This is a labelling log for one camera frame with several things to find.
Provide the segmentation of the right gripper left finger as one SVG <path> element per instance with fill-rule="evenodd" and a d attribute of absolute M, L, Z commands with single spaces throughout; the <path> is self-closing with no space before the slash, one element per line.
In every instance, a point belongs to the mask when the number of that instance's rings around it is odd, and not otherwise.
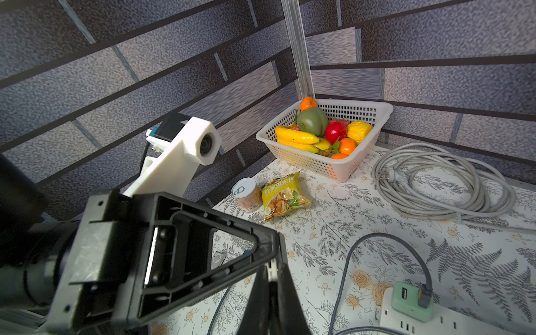
<path fill-rule="evenodd" d="M 254 285 L 236 335 L 267 334 L 269 329 L 269 280 L 267 266 L 256 273 Z"/>

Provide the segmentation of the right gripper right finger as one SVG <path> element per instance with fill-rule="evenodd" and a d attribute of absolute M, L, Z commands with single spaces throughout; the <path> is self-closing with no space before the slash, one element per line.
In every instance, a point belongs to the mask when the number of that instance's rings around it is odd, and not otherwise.
<path fill-rule="evenodd" d="M 289 267 L 285 263 L 278 270 L 278 310 L 281 334 L 311 334 Z"/>

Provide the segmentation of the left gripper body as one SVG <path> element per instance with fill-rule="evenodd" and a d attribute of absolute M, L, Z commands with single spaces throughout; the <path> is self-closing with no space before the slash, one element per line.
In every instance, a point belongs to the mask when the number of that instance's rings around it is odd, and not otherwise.
<path fill-rule="evenodd" d="M 99 325 L 122 332 L 142 327 L 128 317 L 128 278 L 141 250 L 141 211 L 141 195 L 124 195 L 117 188 L 90 195 L 45 323 L 48 332 L 80 334 Z"/>

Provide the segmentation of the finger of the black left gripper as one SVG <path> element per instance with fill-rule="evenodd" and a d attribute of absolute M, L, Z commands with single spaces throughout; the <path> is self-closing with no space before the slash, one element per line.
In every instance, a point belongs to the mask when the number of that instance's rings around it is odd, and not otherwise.
<path fill-rule="evenodd" d="M 166 193 L 142 196 L 139 260 L 129 276 L 128 317 L 146 325 L 189 307 L 267 266 L 269 327 L 280 327 L 278 270 L 285 263 L 285 238 L 276 230 Z M 247 252 L 211 269 L 214 236 L 226 233 L 248 242 Z"/>

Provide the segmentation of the green charger plug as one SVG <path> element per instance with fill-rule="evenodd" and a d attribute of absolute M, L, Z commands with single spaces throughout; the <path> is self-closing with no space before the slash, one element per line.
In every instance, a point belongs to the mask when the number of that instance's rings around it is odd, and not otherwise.
<path fill-rule="evenodd" d="M 433 295 L 425 285 L 418 287 L 404 282 L 396 282 L 392 294 L 395 311 L 426 323 L 433 318 Z"/>

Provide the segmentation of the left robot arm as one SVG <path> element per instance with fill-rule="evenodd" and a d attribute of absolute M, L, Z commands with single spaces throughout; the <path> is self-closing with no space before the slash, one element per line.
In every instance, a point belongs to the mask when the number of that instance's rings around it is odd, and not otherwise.
<path fill-rule="evenodd" d="M 133 329 L 255 274 L 240 334 L 289 334 L 295 302 L 276 230 L 168 193 L 90 195 L 79 221 L 1 159 L 1 308 L 46 308 L 47 329 Z"/>

